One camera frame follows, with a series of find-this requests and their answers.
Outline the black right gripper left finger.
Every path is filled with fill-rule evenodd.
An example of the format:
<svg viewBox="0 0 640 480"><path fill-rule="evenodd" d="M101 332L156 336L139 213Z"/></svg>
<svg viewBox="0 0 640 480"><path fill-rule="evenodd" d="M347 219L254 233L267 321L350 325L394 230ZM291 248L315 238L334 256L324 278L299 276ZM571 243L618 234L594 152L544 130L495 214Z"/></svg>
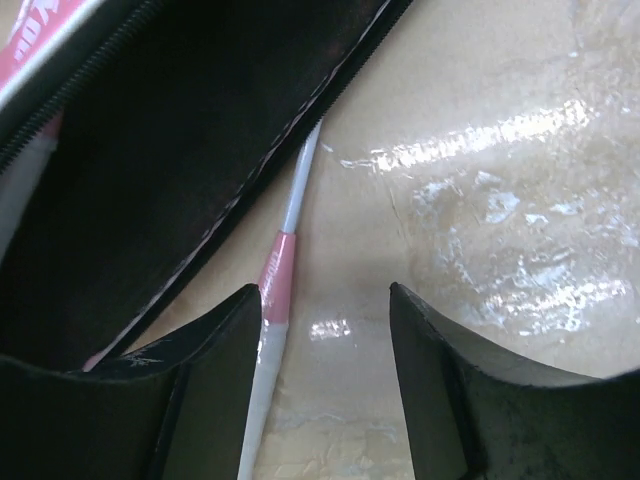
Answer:
<svg viewBox="0 0 640 480"><path fill-rule="evenodd" d="M89 372L1 360L5 479L233 479L261 327L248 284Z"/></svg>

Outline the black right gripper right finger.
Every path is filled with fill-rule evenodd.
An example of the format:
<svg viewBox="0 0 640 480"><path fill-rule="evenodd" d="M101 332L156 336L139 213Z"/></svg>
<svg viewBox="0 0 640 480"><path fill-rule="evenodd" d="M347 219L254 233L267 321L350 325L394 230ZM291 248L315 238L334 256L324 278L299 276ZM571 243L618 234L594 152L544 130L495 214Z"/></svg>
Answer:
<svg viewBox="0 0 640 480"><path fill-rule="evenodd" d="M516 354L401 284L390 331L419 479L635 479L639 374L595 379Z"/></svg>

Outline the pink racket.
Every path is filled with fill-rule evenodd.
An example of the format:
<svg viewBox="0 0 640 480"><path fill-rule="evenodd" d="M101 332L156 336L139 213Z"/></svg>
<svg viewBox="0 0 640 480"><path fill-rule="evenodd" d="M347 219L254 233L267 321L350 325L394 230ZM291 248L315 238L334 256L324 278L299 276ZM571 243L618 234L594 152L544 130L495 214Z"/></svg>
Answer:
<svg viewBox="0 0 640 480"><path fill-rule="evenodd" d="M62 115L54 117L1 174L1 257L21 222L44 169L57 148Z"/></svg>
<svg viewBox="0 0 640 480"><path fill-rule="evenodd" d="M311 171L320 125L301 147L280 230L258 282L262 322L253 385L237 477L251 479L272 404L289 327L296 251L296 228Z"/></svg>

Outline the pink racket cover bag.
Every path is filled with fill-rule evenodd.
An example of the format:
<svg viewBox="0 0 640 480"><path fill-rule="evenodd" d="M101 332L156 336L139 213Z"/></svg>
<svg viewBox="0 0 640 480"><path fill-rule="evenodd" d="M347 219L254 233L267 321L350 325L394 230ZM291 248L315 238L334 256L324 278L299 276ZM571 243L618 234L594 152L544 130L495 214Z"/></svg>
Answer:
<svg viewBox="0 0 640 480"><path fill-rule="evenodd" d="M341 93L403 1L102 1L1 110L59 143L1 263L1 352L76 370L140 329Z"/></svg>

